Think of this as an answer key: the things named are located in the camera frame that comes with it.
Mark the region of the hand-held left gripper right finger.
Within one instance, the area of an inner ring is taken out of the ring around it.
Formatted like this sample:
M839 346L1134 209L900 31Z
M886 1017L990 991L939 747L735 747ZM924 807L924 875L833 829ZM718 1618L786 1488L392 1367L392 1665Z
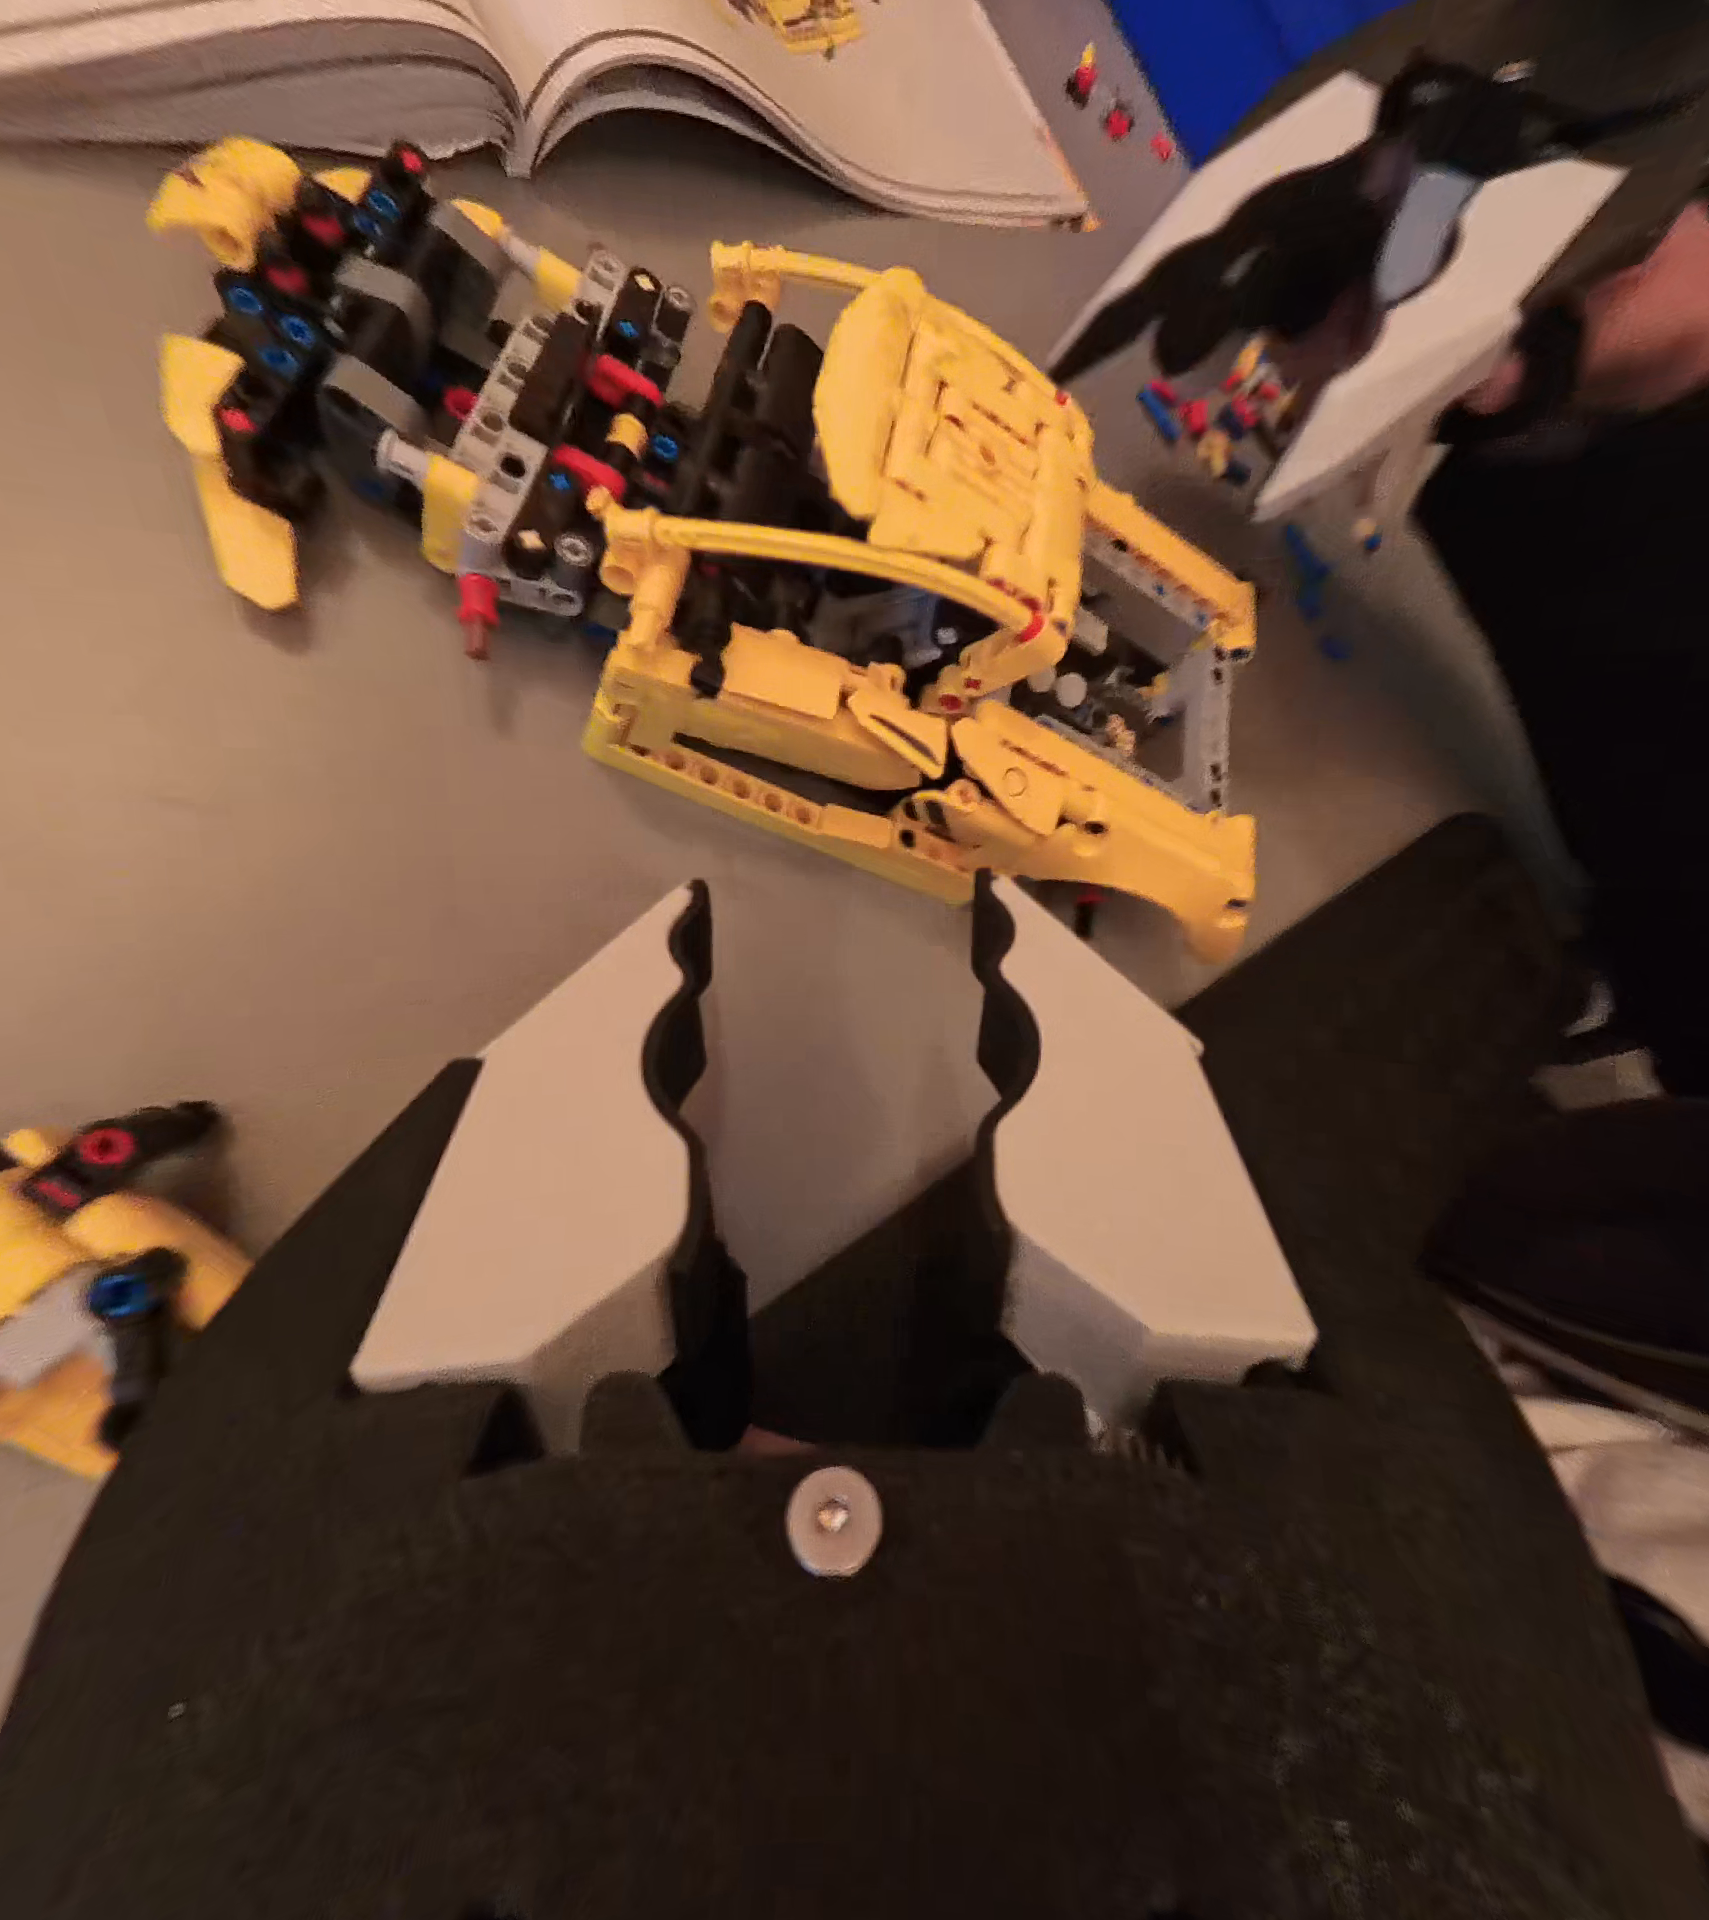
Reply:
M994 1084L975 1171L1018 1353L1107 1431L1169 1381L1308 1366L1318 1324L1196 1034L1005 877L978 880L971 966Z

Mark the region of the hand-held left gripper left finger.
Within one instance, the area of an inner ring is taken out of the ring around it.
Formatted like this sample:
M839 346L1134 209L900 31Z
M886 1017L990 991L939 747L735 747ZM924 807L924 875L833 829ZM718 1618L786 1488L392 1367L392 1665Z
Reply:
M481 1054L373 1309L362 1393L513 1388L577 1450L610 1375L661 1384L693 1449L752 1411L746 1277L685 1116L709 1069L714 900L682 883Z

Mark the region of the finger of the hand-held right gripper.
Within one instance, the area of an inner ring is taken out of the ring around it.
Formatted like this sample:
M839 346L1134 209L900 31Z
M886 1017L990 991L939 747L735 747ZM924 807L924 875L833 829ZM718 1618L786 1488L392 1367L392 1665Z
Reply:
M1166 375L1257 338L1331 349L1325 324L1345 320L1344 354L1308 364L1401 383L1399 320L1372 293L1392 225L1376 107L1379 87L1341 73L1190 170L1048 349L1048 378L1075 383L1137 345Z
M1540 304L1588 288L1589 231L1609 214L1630 171L1595 159L1533 159L1481 171L1458 159L1406 159L1379 310L1399 320L1401 383L1349 383L1312 368L1309 411L1280 474L1255 500L1257 519L1283 519L1325 494L1355 492L1372 529L1412 511L1422 458L1438 453L1445 414L1505 357Z

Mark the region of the yellow brick toy car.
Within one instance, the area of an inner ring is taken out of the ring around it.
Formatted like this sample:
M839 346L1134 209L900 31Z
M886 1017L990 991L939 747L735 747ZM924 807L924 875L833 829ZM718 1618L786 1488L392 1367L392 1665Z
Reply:
M537 248L412 142L305 171L223 139L148 227L215 264L162 411L256 611L297 608L299 528L355 494L452 582L466 657L505 614L607 642L598 764L950 905L1055 883L1240 952L1255 589L1107 485L1075 396L915 273L714 248L696 300Z

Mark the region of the grey desk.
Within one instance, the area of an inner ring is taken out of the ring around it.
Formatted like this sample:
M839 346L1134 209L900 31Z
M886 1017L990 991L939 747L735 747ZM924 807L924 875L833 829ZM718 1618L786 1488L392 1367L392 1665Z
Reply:
M914 267L1042 354L1179 171L1096 2L982 9L1098 227L888 218L670 113L598 119L534 181L492 155L446 181L566 257L605 241L693 291L717 238ZM1141 99L1130 142L1064 96L1089 39ZM355 501L304 535L297 614L237 601L158 414L158 335L215 307L204 252L148 232L166 164L0 150L0 1130L215 1099L233 1133L195 1190L265 1252L444 1063L704 877L696 1126L749 1296L777 1298L986 1113L964 916L591 764L581 637L513 621L469 662L449 582ZM1498 812L1559 893L1513 705L1426 549L1344 567L1330 657L1269 529L1155 439L1130 367L1083 386L1101 472L1280 593L1233 719L1251 950L1459 809ZM87 1509L0 1445L0 1717Z

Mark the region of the person's right hand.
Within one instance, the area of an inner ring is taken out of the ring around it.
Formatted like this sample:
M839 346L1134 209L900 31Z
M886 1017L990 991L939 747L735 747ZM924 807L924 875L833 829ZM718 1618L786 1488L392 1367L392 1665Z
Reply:
M1527 313L1442 420L1481 458L1573 458L1652 432L1709 440L1709 211L1691 205L1638 264Z

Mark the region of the blue plastic bin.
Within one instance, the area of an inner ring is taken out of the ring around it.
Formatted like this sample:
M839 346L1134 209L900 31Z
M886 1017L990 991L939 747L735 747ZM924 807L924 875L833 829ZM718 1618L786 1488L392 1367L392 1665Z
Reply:
M1399 2L1107 2L1190 167L1272 89Z

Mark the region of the scattered small coloured brick pins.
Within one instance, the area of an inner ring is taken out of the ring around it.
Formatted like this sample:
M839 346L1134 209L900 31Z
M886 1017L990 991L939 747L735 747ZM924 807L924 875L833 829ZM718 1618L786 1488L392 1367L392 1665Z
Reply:
M1341 73L1351 73L1379 87L1373 139L1379 142L1379 155L1392 167L1388 193L1395 218L1399 198L1405 191L1409 167L1405 162L1405 146L1399 137L1384 132L1379 125L1379 112L1388 103L1388 84L1365 78L1351 67L1325 73L1312 84L1302 87L1283 105L1272 105L1266 113L1257 113L1255 125L1229 139L1218 152L1233 146L1245 132L1257 131L1263 121L1272 121L1298 96L1308 96L1312 89L1318 89ZM1372 282L1376 310L1376 274L1384 250L1388 238L1376 256ZM1325 335L1327 340L1331 340L1338 357L1344 354L1341 338L1345 335L1345 331L1345 320L1325 324ZM1291 354L1284 354L1280 346L1272 346L1266 338L1257 338L1248 346L1227 346L1220 357L1177 375L1157 371L1147 345L1137 345L1114 361L1141 361L1143 378L1137 388L1137 408L1147 414L1155 432L1169 447L1179 447L1187 464L1200 468L1207 481L1227 488L1233 496L1240 500L1240 504L1251 507L1263 488L1273 482L1283 458L1293 450L1293 445L1302 435L1304 417L1309 411L1304 383L1312 379L1308 353L1318 354L1318 349L1325 349L1322 340L1298 340L1298 346L1293 346Z

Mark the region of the open instruction book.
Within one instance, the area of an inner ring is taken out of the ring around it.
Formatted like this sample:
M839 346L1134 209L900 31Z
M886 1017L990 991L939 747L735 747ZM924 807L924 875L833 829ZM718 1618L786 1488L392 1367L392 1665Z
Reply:
M0 2L0 142L495 152L682 113L914 218L1085 227L979 2Z

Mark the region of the person's fleece-lined jacket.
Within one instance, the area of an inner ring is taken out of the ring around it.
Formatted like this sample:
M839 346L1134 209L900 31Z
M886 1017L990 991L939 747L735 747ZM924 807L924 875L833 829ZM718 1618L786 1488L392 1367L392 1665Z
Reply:
M1419 525L1509 687L1659 1084L1551 1120L1429 1260L1588 1525L1709 1854L1709 440L1452 450Z

